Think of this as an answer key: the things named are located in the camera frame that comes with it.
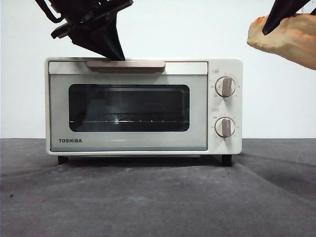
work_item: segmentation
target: control knob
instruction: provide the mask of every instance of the control knob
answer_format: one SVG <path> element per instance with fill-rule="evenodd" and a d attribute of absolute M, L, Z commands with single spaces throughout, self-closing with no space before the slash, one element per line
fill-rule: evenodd
<path fill-rule="evenodd" d="M 222 77 L 217 80 L 215 90 L 220 96 L 229 97 L 235 92 L 236 84 L 232 77 Z"/>
<path fill-rule="evenodd" d="M 215 131 L 220 137 L 231 137 L 235 132 L 235 124 L 230 118 L 220 118 L 215 123 Z"/>

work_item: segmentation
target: toaster oven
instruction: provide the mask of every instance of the toaster oven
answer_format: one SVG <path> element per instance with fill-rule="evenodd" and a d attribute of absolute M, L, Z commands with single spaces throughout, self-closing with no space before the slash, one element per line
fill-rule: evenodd
<path fill-rule="evenodd" d="M 238 59 L 49 58 L 46 149 L 70 156 L 211 156 L 242 148 Z"/>

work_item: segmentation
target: oven window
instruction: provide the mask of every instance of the oven window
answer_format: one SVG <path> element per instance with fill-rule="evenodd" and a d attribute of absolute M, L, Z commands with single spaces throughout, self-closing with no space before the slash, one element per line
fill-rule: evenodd
<path fill-rule="evenodd" d="M 74 132 L 184 132 L 189 126 L 186 85 L 69 87 L 69 127 Z"/>

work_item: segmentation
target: oven control panel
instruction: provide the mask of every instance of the oven control panel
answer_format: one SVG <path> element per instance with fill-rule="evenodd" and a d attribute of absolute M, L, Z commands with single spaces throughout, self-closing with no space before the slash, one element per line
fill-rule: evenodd
<path fill-rule="evenodd" d="M 239 154 L 242 148 L 242 62 L 209 61 L 208 147 L 211 152 Z"/>

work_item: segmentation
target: white wall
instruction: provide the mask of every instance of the white wall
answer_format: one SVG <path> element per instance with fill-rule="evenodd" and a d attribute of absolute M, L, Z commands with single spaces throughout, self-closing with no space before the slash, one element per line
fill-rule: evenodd
<path fill-rule="evenodd" d="M 316 71 L 246 44 L 250 23 L 274 0 L 134 0 L 118 15 L 126 57 L 228 57 L 244 61 L 243 136 L 316 137 Z M 99 56 L 52 39 L 34 0 L 1 1 L 1 137 L 43 138 L 44 60 Z"/>

